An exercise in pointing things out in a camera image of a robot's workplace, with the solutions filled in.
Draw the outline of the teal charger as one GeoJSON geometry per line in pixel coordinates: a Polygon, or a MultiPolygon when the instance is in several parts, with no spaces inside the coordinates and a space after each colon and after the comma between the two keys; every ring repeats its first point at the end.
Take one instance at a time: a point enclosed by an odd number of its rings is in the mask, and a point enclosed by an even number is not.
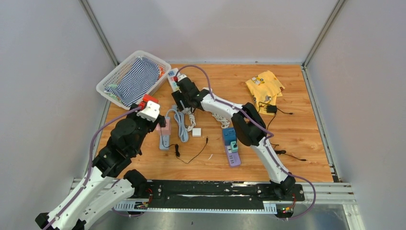
{"type": "Polygon", "coordinates": [[[238,152],[238,146],[236,141],[231,141],[229,145],[229,150],[231,153],[238,152]]]}

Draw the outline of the small white charger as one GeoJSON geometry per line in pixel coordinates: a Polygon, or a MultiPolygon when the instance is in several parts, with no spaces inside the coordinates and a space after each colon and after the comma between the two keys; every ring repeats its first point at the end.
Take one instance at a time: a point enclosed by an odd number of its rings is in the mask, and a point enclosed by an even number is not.
{"type": "Polygon", "coordinates": [[[193,128],[192,129],[192,137],[201,137],[202,136],[202,129],[201,128],[193,128]]]}

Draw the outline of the striped cloth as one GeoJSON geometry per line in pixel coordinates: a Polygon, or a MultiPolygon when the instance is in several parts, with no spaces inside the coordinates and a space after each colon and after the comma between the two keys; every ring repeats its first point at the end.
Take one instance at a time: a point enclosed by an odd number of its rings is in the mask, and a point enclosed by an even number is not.
{"type": "Polygon", "coordinates": [[[141,99],[158,81],[161,68],[147,57],[137,57],[118,84],[110,84],[104,92],[126,107],[141,99]]]}

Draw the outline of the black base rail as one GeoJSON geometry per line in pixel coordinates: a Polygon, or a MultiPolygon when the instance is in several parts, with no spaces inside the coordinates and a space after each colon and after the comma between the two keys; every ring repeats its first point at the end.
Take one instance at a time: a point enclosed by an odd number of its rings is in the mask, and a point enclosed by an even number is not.
{"type": "Polygon", "coordinates": [[[144,183],[132,199],[144,202],[148,210],[202,212],[278,213],[271,204],[294,206],[305,200],[303,187],[294,184],[287,192],[273,183],[153,180],[144,183]]]}

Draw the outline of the white plastic basket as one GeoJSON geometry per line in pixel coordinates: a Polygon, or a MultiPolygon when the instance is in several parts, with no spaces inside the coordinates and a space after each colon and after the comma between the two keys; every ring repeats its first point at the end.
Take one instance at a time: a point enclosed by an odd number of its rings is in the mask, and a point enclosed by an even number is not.
{"type": "Polygon", "coordinates": [[[129,110],[145,94],[153,95],[167,80],[171,65],[142,50],[135,51],[96,86],[96,91],[113,104],[129,110]]]}

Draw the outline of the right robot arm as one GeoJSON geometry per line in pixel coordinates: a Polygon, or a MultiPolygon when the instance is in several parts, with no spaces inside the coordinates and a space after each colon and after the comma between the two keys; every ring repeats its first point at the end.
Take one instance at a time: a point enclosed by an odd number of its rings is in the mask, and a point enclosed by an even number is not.
{"type": "Polygon", "coordinates": [[[296,180],[273,150],[271,133],[253,104],[232,103],[213,94],[210,88],[199,90],[188,77],[176,77],[175,82],[192,108],[216,113],[232,123],[238,141],[251,147],[260,158],[276,198],[286,200],[292,195],[296,180]]]}

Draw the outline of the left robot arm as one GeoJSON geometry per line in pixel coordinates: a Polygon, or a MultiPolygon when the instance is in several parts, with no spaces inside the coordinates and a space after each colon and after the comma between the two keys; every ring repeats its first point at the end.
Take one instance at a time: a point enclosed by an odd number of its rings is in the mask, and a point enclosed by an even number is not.
{"type": "Polygon", "coordinates": [[[134,104],[132,109],[117,117],[118,123],[99,154],[90,159],[84,178],[55,209],[40,213],[35,222],[42,230],[88,230],[115,205],[131,196],[141,198],[147,191],[147,179],[137,170],[128,171],[107,192],[109,185],[140,155],[146,135],[157,125],[165,126],[160,105],[153,101],[134,104]]]}

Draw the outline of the blue cube socket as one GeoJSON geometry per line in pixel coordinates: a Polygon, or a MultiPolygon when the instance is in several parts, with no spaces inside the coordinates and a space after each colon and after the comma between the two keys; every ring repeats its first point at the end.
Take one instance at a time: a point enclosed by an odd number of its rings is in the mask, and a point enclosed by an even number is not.
{"type": "Polygon", "coordinates": [[[222,137],[224,141],[225,146],[229,146],[231,142],[236,142],[237,141],[237,136],[235,129],[233,127],[229,128],[224,128],[222,129],[222,137]]]}

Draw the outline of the purple power bank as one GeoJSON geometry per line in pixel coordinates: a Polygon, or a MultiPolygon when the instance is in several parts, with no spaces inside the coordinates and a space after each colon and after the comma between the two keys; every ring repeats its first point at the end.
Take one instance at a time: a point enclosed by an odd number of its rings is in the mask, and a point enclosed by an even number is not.
{"type": "Polygon", "coordinates": [[[241,160],[238,154],[238,147],[234,148],[231,145],[226,145],[225,151],[228,164],[231,168],[238,167],[241,165],[241,160]]]}

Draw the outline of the pink cube socket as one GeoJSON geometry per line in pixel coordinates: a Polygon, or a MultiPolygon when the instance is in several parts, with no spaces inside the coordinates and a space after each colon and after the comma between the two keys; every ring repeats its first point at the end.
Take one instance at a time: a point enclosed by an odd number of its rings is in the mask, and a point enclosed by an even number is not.
{"type": "Polygon", "coordinates": [[[170,117],[165,117],[165,126],[161,127],[160,124],[157,124],[156,131],[161,136],[170,136],[171,135],[171,124],[170,124],[170,117]]]}

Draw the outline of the black power adapter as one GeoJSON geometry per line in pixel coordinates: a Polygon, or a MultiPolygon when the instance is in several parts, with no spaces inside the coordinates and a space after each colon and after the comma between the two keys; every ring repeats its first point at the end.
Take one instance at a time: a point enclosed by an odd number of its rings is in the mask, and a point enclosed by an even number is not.
{"type": "Polygon", "coordinates": [[[266,106],[266,112],[267,112],[268,114],[273,114],[273,115],[275,115],[275,114],[277,113],[277,111],[278,111],[278,108],[277,108],[276,105],[267,105],[267,106],[266,106]]]}

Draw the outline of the yellow cloth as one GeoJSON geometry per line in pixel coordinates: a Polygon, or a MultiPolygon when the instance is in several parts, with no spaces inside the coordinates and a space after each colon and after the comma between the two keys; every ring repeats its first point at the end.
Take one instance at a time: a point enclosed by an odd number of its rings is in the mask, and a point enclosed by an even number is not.
{"type": "Polygon", "coordinates": [[[277,97],[282,96],[285,89],[270,70],[262,72],[245,82],[253,97],[254,105],[260,114],[272,115],[266,110],[267,105],[276,105],[277,97]]]}

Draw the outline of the white colourful power strip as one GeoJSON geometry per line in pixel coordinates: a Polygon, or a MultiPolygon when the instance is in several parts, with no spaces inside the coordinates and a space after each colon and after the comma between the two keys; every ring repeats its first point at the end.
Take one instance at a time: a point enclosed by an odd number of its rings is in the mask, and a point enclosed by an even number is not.
{"type": "Polygon", "coordinates": [[[173,68],[168,72],[168,75],[167,75],[169,85],[173,92],[176,92],[179,90],[177,83],[174,80],[174,77],[175,77],[176,73],[178,72],[178,70],[179,70],[178,68],[173,68]]]}

